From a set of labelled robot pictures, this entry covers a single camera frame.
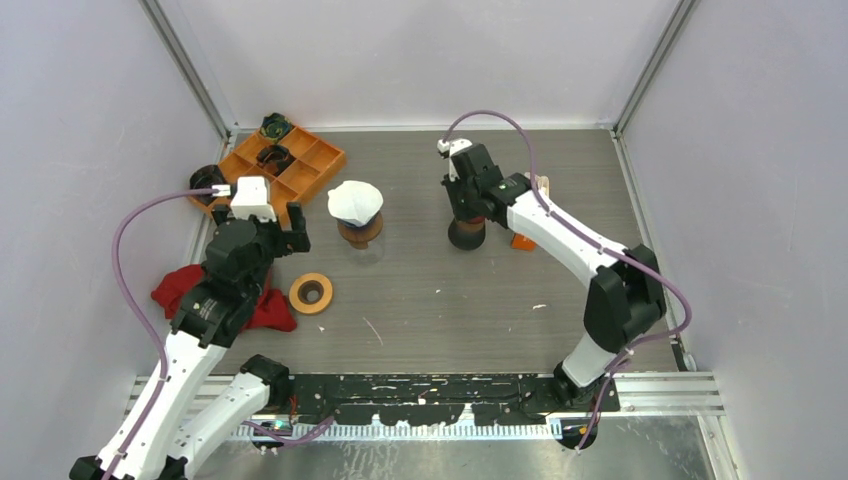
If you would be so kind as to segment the red and black carafe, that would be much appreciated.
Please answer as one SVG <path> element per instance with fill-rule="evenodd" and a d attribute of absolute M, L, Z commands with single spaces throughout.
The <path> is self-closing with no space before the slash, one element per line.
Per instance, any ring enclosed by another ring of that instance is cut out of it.
<path fill-rule="evenodd" d="M 448 227 L 448 239 L 457 249 L 472 251 L 479 248 L 486 239 L 486 219 L 476 217 L 468 221 L 454 218 Z"/>

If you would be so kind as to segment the dark wooden dripper stand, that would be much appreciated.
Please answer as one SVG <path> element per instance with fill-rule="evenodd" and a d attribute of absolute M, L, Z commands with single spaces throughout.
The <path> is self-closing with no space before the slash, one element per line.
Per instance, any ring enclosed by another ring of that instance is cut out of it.
<path fill-rule="evenodd" d="M 383 230 L 383 216 L 378 212 L 364 226 L 356 226 L 349 222 L 337 220 L 337 228 L 340 236 L 354 249 L 365 250 L 369 243 L 375 240 Z"/>

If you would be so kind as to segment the white paper coffee filter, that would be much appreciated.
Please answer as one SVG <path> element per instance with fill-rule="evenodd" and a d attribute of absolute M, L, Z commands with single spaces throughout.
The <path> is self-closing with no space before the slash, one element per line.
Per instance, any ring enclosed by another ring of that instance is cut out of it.
<path fill-rule="evenodd" d="M 327 208 L 336 220 L 364 227 L 380 212 L 383 195 L 370 183 L 346 180 L 328 191 Z"/>

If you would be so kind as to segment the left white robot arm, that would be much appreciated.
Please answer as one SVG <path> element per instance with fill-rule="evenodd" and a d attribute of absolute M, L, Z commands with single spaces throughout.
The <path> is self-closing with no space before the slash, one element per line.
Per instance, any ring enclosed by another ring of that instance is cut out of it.
<path fill-rule="evenodd" d="M 262 355 L 193 420 L 184 420 L 200 387 L 249 323 L 276 259 L 309 251 L 302 207 L 286 206 L 284 229 L 270 205 L 217 209 L 200 281 L 179 302 L 160 360 L 122 425 L 99 453 L 78 458 L 72 479 L 192 479 L 229 433 L 263 408 L 285 409 L 289 370 Z"/>

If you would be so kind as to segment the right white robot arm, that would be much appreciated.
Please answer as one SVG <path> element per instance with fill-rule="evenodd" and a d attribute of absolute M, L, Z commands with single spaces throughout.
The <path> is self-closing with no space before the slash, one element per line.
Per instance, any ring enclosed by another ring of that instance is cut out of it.
<path fill-rule="evenodd" d="M 454 247 L 479 248 L 485 224 L 497 223 L 542 247 L 586 287 L 585 332 L 553 370 L 558 403 L 582 409 L 613 359 L 667 311 L 660 281 L 646 272 L 658 266 L 654 252 L 594 232 L 533 189 L 527 176 L 503 175 L 481 143 L 440 140 L 437 150 L 448 165 L 441 183 L 453 212 L 448 238 Z"/>

